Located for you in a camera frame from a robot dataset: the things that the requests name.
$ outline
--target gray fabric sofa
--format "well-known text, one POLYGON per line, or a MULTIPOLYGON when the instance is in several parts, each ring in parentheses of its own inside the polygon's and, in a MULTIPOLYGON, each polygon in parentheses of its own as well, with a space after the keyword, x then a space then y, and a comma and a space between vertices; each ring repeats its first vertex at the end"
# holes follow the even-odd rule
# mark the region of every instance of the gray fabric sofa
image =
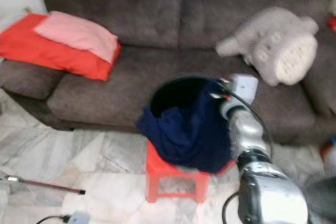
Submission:
POLYGON ((108 82, 22 62, 1 65, 1 87, 46 125, 135 131, 154 90, 180 74, 257 77, 241 57, 220 58, 214 45, 253 13, 273 5, 314 18, 320 26, 319 50, 301 83, 270 87, 260 81, 253 107, 280 143, 320 144, 336 134, 336 36, 326 26, 330 0, 45 2, 49 10, 103 25, 122 45, 108 82))

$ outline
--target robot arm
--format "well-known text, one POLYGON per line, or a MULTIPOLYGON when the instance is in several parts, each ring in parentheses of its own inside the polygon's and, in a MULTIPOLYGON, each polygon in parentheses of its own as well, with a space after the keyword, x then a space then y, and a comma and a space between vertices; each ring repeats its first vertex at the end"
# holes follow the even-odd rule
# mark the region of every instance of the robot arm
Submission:
MULTIPOLYGON (((235 76, 231 89, 239 95, 239 90, 253 87, 239 95, 250 97, 248 103, 251 104, 257 88, 255 82, 257 79, 252 76, 235 76)), ((299 187, 271 163, 262 125, 235 99, 224 102, 221 113, 229 120, 232 158, 240 171, 240 220, 246 224, 306 224, 305 198, 299 187)))

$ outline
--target blue fabric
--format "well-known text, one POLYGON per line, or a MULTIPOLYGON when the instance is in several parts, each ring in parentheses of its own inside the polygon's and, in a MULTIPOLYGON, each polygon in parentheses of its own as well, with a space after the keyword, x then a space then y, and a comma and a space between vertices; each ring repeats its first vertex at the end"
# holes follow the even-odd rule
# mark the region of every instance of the blue fabric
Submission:
POLYGON ((147 107, 136 126, 166 162, 217 173, 230 160, 230 140, 219 113, 222 100, 210 96, 216 92, 218 85, 209 81, 192 104, 168 109, 159 118, 147 107))

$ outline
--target stool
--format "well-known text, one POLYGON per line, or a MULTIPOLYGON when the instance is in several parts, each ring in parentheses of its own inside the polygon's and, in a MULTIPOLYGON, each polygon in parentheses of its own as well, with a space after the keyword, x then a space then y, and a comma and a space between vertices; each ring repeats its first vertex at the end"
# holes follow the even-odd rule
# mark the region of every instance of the stool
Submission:
POLYGON ((148 151, 146 160, 146 200, 150 203, 156 202, 157 197, 190 197, 197 202, 203 202, 206 198, 206 191, 209 184, 209 174, 184 173, 174 166, 163 161, 154 146, 148 141, 148 151), (195 194, 159 194, 159 183, 163 177, 183 177, 195 180, 195 194))

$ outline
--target gray plush toy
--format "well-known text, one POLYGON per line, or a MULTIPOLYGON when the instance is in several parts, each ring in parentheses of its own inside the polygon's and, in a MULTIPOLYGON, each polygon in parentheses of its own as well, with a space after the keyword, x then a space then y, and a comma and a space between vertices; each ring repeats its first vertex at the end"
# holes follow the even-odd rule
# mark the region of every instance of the gray plush toy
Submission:
POLYGON ((317 50, 314 34, 319 30, 309 17, 298 17, 287 9, 270 7, 258 12, 232 36, 220 41, 220 56, 243 55, 271 86, 293 85, 306 75, 317 50))

